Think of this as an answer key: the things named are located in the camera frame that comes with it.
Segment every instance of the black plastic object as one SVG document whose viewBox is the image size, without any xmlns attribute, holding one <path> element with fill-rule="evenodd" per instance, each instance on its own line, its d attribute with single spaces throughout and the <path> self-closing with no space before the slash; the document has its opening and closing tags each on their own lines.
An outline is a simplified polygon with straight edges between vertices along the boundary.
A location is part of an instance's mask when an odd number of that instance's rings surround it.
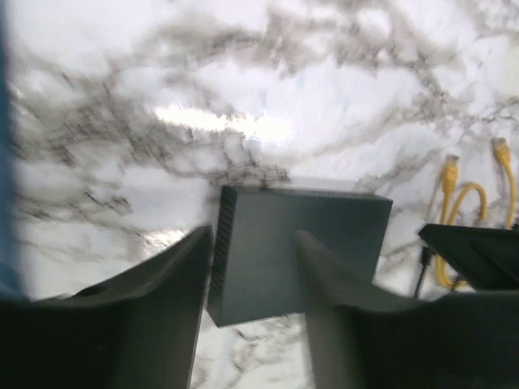
<svg viewBox="0 0 519 389">
<path fill-rule="evenodd" d="M 519 289 L 519 231 L 426 224 L 418 235 L 475 289 Z"/>
<path fill-rule="evenodd" d="M 398 297 L 296 237 L 315 389 L 519 387 L 519 293 Z"/>
<path fill-rule="evenodd" d="M 187 389 L 210 227 L 73 297 L 0 301 L 0 387 Z"/>
<path fill-rule="evenodd" d="M 372 277 L 392 201 L 338 191 L 224 187 L 208 295 L 217 326 L 302 312 L 294 233 Z"/>
</svg>

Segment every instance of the marble surface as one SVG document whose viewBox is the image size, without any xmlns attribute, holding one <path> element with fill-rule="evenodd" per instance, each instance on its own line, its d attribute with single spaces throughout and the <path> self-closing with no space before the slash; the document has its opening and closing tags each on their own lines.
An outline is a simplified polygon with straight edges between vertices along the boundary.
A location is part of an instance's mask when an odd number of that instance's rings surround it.
<svg viewBox="0 0 519 389">
<path fill-rule="evenodd" d="M 438 175 L 508 188 L 515 0 L 11 0 L 19 240 L 33 297 L 73 293 L 213 223 L 222 183 L 323 178 L 394 200 L 376 282 L 413 286 Z M 476 194 L 459 222 L 471 224 Z M 432 275 L 426 293 L 433 293 Z M 204 314 L 193 388 L 312 387 L 302 318 Z"/>
</svg>

